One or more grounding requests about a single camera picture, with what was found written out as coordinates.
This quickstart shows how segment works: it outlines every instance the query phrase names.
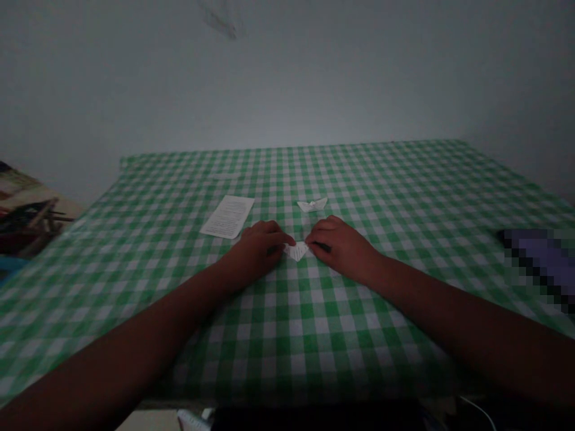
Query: white wall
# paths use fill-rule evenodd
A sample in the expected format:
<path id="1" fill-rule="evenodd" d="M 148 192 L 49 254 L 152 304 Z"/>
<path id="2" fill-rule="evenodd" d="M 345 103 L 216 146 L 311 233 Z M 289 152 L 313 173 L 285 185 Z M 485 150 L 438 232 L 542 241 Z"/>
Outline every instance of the white wall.
<path id="1" fill-rule="evenodd" d="M 0 159 L 89 204 L 147 151 L 463 138 L 575 202 L 571 2 L 4 2 Z"/>

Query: left hand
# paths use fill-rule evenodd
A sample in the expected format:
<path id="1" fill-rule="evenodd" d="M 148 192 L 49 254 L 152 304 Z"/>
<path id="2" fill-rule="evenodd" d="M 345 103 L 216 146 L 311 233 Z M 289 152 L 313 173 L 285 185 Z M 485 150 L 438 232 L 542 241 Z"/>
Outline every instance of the left hand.
<path id="1" fill-rule="evenodd" d="M 243 289 L 271 271 L 280 261 L 284 244 L 295 240 L 276 221 L 259 221 L 241 234 L 240 241 L 216 263 L 230 277 L 234 290 Z"/>

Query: forearm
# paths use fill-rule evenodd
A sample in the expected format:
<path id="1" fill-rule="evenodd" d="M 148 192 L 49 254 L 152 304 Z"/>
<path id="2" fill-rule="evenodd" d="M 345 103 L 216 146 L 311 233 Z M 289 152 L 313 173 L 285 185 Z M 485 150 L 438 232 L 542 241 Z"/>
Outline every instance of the forearm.
<path id="1" fill-rule="evenodd" d="M 573 340 L 387 257 L 367 284 L 494 383 L 546 404 L 575 406 Z"/>
<path id="2" fill-rule="evenodd" d="M 0 427 L 36 428 L 41 418 L 42 429 L 101 429 L 129 413 L 229 295 L 229 283 L 214 266 L 196 274 L 25 390 L 0 411 Z"/>

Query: white origami paper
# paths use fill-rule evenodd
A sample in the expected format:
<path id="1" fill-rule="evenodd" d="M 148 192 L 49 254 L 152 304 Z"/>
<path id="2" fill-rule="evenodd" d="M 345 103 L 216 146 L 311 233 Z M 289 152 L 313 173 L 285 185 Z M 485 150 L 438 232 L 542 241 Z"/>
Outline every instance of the white origami paper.
<path id="1" fill-rule="evenodd" d="M 291 246 L 291 245 L 286 244 L 286 248 L 283 249 L 283 252 L 286 253 L 289 257 L 291 257 L 296 262 L 299 262 L 299 260 L 302 257 L 304 257 L 305 253 L 309 249 L 310 248 L 307 246 L 306 243 L 304 243 L 304 241 L 298 241 L 295 243 L 295 246 Z"/>
<path id="2" fill-rule="evenodd" d="M 325 204 L 328 203 L 328 198 L 319 199 L 318 201 L 311 202 L 298 202 L 298 206 L 304 213 L 312 213 L 313 211 L 322 210 Z"/>

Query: right hand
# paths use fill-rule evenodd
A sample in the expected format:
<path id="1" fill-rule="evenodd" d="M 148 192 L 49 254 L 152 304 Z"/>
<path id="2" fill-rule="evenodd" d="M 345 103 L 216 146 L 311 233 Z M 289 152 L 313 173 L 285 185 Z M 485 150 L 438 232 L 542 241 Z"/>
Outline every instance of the right hand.
<path id="1" fill-rule="evenodd" d="M 331 251 L 315 242 L 327 245 Z M 382 255 L 370 242 L 334 215 L 317 222 L 305 243 L 330 268 L 364 285 L 369 284 L 374 271 L 382 265 Z"/>

